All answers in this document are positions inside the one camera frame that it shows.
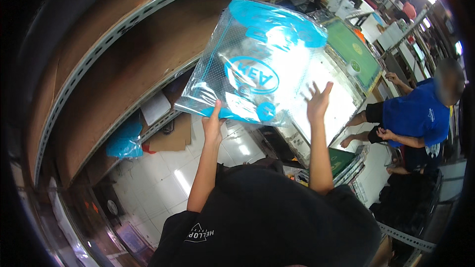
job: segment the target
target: white tile floor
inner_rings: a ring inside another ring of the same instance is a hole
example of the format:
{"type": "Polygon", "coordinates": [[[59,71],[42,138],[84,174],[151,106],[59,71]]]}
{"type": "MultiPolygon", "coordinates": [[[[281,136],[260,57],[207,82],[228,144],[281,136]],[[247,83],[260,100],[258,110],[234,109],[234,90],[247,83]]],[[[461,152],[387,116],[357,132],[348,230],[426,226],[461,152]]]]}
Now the white tile floor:
{"type": "MultiPolygon", "coordinates": [[[[373,94],[371,94],[358,112],[365,110],[367,104],[376,103],[377,100],[373,94]]],[[[340,150],[355,152],[356,148],[359,145],[365,144],[369,145],[369,142],[362,142],[360,140],[352,140],[350,145],[347,148],[342,148],[340,143],[350,134],[358,134],[364,131],[370,131],[374,126],[378,125],[377,123],[363,123],[358,126],[352,126],[346,128],[339,138],[331,145],[333,148],[340,150]]],[[[362,185],[367,201],[365,202],[366,207],[370,207],[371,204],[375,203],[379,199],[379,194],[381,189],[386,184],[386,181],[389,178],[388,173],[386,172],[386,166],[391,161],[391,154],[388,148],[382,144],[372,144],[370,145],[370,151],[366,157],[365,169],[358,176],[357,180],[362,185]]]]}
{"type": "MultiPolygon", "coordinates": [[[[122,222],[131,223],[152,247],[158,245],[166,219],[186,210],[204,144],[201,116],[192,116],[191,123],[191,144],[184,151],[144,153],[138,159],[122,161],[111,173],[127,213],[122,222]]],[[[221,132],[218,163],[232,167],[265,157],[241,124],[223,124],[221,132]]]]}

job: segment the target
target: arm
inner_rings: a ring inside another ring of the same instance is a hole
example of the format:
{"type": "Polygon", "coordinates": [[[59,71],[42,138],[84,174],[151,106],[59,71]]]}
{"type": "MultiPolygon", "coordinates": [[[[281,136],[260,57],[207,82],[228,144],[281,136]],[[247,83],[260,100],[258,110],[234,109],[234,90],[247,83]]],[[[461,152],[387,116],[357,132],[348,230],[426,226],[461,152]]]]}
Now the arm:
{"type": "Polygon", "coordinates": [[[222,140],[220,127],[225,119],[219,120],[221,101],[216,101],[211,117],[204,117],[201,121],[205,132],[205,144],[199,158],[198,170],[191,186],[188,197],[187,211],[201,212],[213,190],[216,180],[217,152],[222,140]]]}
{"type": "Polygon", "coordinates": [[[326,195],[333,186],[330,156],[325,142],[324,115],[328,107],[328,95],[333,83],[328,83],[320,94],[315,83],[314,91],[310,88],[312,99],[307,100],[307,116],[311,128],[310,146],[310,183],[309,187],[321,195],[326,195]]]}
{"type": "Polygon", "coordinates": [[[398,76],[393,72],[387,73],[384,77],[388,79],[389,81],[391,81],[394,85],[400,86],[402,88],[402,91],[406,93],[406,95],[412,92],[413,90],[413,88],[403,83],[402,80],[400,80],[398,76]]]}
{"type": "Polygon", "coordinates": [[[392,133],[389,129],[378,128],[376,134],[381,137],[383,140],[393,140],[397,141],[403,145],[421,148],[424,147],[426,144],[424,142],[423,137],[412,137],[412,136],[404,136],[404,135],[397,135],[392,133]]]}

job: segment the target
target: blue plastic bag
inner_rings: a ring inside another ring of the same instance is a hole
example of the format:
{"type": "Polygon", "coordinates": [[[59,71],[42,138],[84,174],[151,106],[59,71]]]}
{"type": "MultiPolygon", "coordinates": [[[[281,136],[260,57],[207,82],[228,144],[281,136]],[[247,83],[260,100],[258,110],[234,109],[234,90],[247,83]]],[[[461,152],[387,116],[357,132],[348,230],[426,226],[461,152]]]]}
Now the blue plastic bag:
{"type": "Polygon", "coordinates": [[[289,114],[327,33],[310,17],[255,0],[232,0],[221,15],[175,109],[269,126],[289,114]]]}
{"type": "Polygon", "coordinates": [[[107,141],[105,146],[107,156],[119,159],[143,156],[141,130],[142,124],[137,118],[125,121],[107,141]]]}

